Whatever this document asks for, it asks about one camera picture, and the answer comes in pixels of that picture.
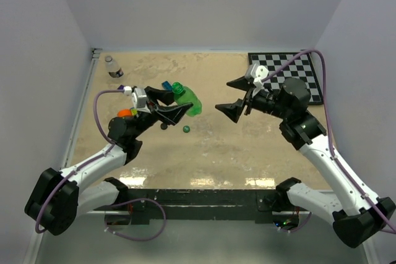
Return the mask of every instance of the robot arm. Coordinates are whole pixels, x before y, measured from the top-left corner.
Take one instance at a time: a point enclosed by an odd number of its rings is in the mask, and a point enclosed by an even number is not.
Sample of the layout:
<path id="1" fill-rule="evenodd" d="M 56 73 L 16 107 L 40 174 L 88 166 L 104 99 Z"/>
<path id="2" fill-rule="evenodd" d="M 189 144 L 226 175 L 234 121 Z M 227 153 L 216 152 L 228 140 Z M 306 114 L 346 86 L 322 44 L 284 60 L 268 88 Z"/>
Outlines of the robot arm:
<path id="1" fill-rule="evenodd" d="M 125 87 L 124 93 L 132 96 L 137 114 L 110 120 L 108 138 L 112 144 L 77 165 L 60 171 L 49 168 L 39 177 L 25 213 L 53 235 L 63 233 L 78 215 L 125 200 L 127 187 L 114 178 L 89 186 L 136 158 L 143 144 L 137 137 L 154 123 L 176 125 L 192 106 L 161 106 L 158 101 L 166 105 L 174 102 L 173 93 L 152 87 Z"/>
<path id="2" fill-rule="evenodd" d="M 302 80 L 288 78 L 280 90 L 265 90 L 261 82 L 268 74 L 264 66 L 251 65 L 245 76 L 228 82 L 229 87 L 246 92 L 243 100 L 232 104 L 218 104 L 216 108 L 237 123 L 243 110 L 252 109 L 283 119 L 280 130 L 284 138 L 303 154 L 322 174 L 337 196 L 336 200 L 312 190 L 297 179 L 289 179 L 277 186 L 275 203 L 303 207 L 332 224 L 341 240 L 350 247 L 357 247 L 381 230 L 385 222 L 373 210 L 368 201 L 341 170 L 330 154 L 329 138 L 324 127 L 307 110 L 311 94 Z M 350 168 L 334 148 L 334 156 L 376 203 L 383 214 L 390 218 L 396 209 L 389 198 L 379 198 Z"/>

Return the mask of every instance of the small clear bottle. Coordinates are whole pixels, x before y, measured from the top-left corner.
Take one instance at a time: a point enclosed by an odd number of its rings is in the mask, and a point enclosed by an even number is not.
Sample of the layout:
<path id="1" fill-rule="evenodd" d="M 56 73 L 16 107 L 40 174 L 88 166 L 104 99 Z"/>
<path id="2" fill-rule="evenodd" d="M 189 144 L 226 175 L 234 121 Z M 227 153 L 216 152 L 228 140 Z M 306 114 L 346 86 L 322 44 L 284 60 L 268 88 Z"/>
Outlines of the small clear bottle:
<path id="1" fill-rule="evenodd" d="M 113 57 L 106 56 L 105 63 L 106 63 L 106 70 L 110 74 L 111 77 L 118 78 L 118 77 L 122 77 L 124 75 L 123 70 L 118 65 L 117 61 L 115 61 L 113 59 Z"/>

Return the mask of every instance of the black and white checkerboard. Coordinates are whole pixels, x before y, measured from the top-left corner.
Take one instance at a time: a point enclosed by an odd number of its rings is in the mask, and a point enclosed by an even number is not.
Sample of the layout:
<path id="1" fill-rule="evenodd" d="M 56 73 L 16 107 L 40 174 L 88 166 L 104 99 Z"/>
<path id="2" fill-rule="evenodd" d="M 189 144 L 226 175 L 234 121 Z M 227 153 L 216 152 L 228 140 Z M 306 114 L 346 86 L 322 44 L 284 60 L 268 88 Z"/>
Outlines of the black and white checkerboard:
<path id="1" fill-rule="evenodd" d="M 297 53 L 249 53 L 249 63 L 266 66 L 271 74 L 284 65 L 295 54 Z M 296 59 L 296 61 L 286 67 L 283 72 L 272 77 L 264 86 L 271 87 L 273 90 L 279 90 L 280 85 L 288 77 L 295 77 L 305 82 L 309 92 L 311 92 L 310 105 L 323 104 L 321 88 L 317 82 L 315 70 L 309 55 L 302 55 L 300 58 Z"/>

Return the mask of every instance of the marble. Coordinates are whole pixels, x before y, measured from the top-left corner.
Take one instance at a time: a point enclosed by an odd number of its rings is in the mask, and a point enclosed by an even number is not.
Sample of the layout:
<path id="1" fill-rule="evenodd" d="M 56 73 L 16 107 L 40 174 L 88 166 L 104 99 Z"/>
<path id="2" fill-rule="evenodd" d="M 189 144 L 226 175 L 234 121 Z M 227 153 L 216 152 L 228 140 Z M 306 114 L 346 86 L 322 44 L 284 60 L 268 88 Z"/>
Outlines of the marble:
<path id="1" fill-rule="evenodd" d="M 122 67 L 121 78 L 106 73 L 107 54 Z M 201 100 L 202 114 L 185 116 L 166 130 L 156 123 L 139 137 L 144 144 L 138 157 L 106 177 L 118 178 L 129 187 L 192 189 L 272 189 L 296 177 L 313 189 L 329 189 L 316 168 L 282 137 L 279 119 L 253 111 L 235 124 L 214 108 L 244 96 L 225 84 L 242 76 L 247 67 L 247 53 L 102 53 L 72 164 L 106 145 L 92 113 L 93 98 L 99 91 L 120 84 L 161 88 L 165 80 L 179 81 Z M 124 95 L 103 95 L 98 113 L 105 131 L 119 110 L 131 107 L 131 99 Z M 323 106 L 309 110 L 325 125 Z M 185 125 L 191 128 L 188 134 L 183 132 Z"/>

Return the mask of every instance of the plastic bottle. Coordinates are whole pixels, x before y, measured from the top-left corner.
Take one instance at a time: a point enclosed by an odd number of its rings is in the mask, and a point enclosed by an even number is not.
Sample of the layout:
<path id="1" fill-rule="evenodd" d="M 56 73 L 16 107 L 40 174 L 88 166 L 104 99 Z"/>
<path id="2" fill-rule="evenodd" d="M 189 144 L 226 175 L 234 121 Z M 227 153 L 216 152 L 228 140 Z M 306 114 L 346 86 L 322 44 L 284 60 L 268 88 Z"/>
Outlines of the plastic bottle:
<path id="1" fill-rule="evenodd" d="M 202 112 L 202 103 L 190 88 L 176 82 L 172 85 L 172 91 L 174 94 L 174 100 L 177 104 L 193 104 L 193 106 L 186 112 L 188 116 L 194 117 Z"/>
<path id="2" fill-rule="evenodd" d="M 113 57 L 106 56 L 105 63 L 106 63 L 106 70 L 111 77 L 117 78 L 117 77 L 122 77 L 124 75 L 123 70 L 118 65 L 117 61 L 113 59 Z"/>

